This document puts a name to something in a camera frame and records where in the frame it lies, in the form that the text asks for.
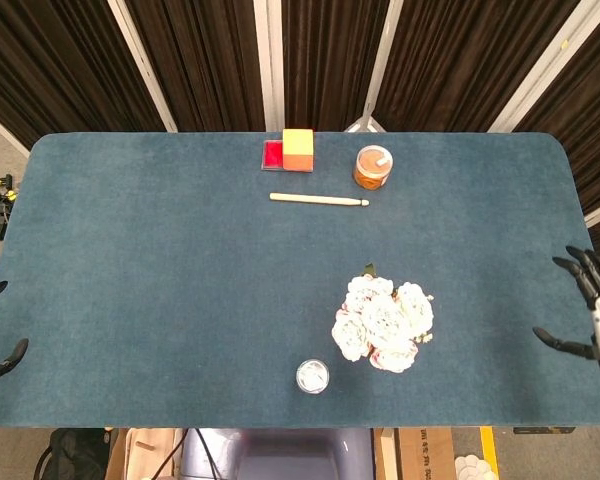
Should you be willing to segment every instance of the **floor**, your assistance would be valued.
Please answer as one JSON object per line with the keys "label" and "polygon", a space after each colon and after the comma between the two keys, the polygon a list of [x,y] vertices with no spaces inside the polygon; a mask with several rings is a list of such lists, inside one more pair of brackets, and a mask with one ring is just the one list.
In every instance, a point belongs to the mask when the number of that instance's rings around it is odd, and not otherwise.
{"label": "floor", "polygon": [[[17,184],[25,167],[26,159],[0,136],[0,176],[11,173]],[[29,480],[50,432],[0,429],[0,480]],[[514,435],[510,428],[495,428],[494,437],[503,480],[600,480],[600,428],[577,428],[567,435]],[[454,429],[453,443],[457,455],[482,456],[478,428]]]}

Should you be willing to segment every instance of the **jar lid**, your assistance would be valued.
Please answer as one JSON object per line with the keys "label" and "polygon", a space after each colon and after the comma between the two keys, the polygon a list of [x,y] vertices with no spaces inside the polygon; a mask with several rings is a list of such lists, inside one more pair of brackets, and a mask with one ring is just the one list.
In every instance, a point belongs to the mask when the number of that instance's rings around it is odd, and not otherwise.
{"label": "jar lid", "polygon": [[369,145],[358,152],[357,168],[365,177],[384,178],[393,167],[393,156],[384,147]]}

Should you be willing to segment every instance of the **orange cube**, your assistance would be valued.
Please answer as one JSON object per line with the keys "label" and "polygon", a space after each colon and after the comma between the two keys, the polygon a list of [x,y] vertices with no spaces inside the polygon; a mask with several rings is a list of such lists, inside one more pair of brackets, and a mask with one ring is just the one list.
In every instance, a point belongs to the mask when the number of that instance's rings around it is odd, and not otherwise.
{"label": "orange cube", "polygon": [[313,130],[285,128],[282,131],[282,168],[313,171]]}

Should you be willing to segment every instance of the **table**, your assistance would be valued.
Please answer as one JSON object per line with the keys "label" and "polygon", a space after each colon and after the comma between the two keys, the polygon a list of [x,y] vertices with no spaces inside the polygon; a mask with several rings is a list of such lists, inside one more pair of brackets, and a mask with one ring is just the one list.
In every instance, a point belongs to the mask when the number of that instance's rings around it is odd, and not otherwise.
{"label": "table", "polygon": [[[312,174],[262,172],[278,134],[71,133],[32,151],[0,261],[1,426],[600,424],[600,371],[531,332],[586,341],[551,262],[590,246],[563,149],[545,134],[315,135]],[[394,171],[367,192],[357,151]],[[273,191],[367,208],[275,203]],[[351,277],[435,296],[434,340],[402,375],[330,336]],[[320,358],[317,396],[296,367]]]}

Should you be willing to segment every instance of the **cardboard box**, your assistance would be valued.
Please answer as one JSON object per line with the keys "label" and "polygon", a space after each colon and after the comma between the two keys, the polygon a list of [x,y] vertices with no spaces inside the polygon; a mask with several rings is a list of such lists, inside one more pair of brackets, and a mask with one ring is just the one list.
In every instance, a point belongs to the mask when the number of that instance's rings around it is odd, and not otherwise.
{"label": "cardboard box", "polygon": [[285,128],[282,131],[282,168],[313,171],[313,130]]}
{"label": "cardboard box", "polygon": [[376,480],[456,480],[450,428],[376,428]]}

